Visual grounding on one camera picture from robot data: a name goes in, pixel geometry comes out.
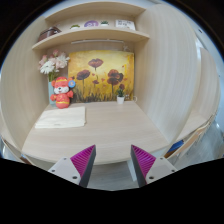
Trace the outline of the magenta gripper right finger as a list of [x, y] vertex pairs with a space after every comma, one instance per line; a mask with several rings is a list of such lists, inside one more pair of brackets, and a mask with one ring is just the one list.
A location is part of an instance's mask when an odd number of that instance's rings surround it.
[[177, 169], [164, 157], [156, 158], [145, 150], [132, 145], [131, 158], [140, 187], [173, 174]]

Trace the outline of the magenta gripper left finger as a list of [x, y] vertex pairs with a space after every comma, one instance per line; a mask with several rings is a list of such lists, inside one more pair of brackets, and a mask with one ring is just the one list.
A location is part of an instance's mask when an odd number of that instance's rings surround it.
[[92, 145], [72, 157], [62, 157], [49, 172], [81, 187], [87, 187], [94, 160], [96, 146]]

